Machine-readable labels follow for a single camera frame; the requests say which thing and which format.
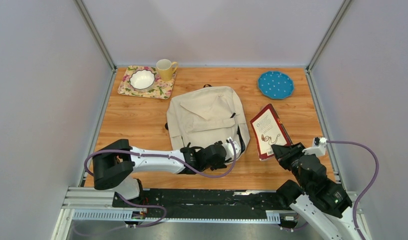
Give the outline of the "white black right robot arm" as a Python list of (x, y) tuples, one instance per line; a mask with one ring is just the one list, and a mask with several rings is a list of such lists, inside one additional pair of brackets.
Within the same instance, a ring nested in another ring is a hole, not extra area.
[(369, 240), (366, 230), (357, 219), (358, 203), (370, 189), (379, 173), (379, 160), (367, 146), (351, 142), (366, 149), (374, 158), (376, 168), (369, 184), (355, 201), (352, 201), (340, 183), (327, 177), (327, 169), (320, 162), (327, 145), (333, 143), (325, 137), (316, 137), (311, 147), (273, 144), (272, 150), (279, 165), (296, 178), (277, 189), (277, 203), (282, 209), (293, 209), (325, 240)]

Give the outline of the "cream canvas backpack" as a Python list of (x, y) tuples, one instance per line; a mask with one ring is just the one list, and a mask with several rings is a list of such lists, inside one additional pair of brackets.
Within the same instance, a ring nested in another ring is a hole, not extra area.
[(206, 86), (173, 97), (166, 112), (173, 149), (187, 145), (206, 148), (232, 139), (239, 158), (247, 149), (250, 134), (243, 105), (229, 86)]

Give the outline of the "red cover book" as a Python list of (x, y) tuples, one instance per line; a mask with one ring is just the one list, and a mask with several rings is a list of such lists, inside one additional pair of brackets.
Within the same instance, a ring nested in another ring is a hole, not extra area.
[(290, 146), (293, 144), (271, 103), (264, 106), (250, 120), (250, 124), (256, 138), (259, 160), (261, 162), (275, 156), (272, 145)]

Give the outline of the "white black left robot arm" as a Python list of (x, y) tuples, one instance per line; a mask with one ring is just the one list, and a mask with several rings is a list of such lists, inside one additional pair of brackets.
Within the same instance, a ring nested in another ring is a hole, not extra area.
[(127, 139), (120, 139), (90, 154), (84, 161), (85, 171), (93, 176), (98, 191), (114, 190), (130, 206), (137, 208), (144, 203), (142, 185), (131, 173), (168, 172), (176, 175), (198, 174), (204, 177), (206, 169), (233, 169), (240, 157), (241, 147), (232, 138), (208, 147), (186, 146), (171, 151), (148, 150), (130, 146)]

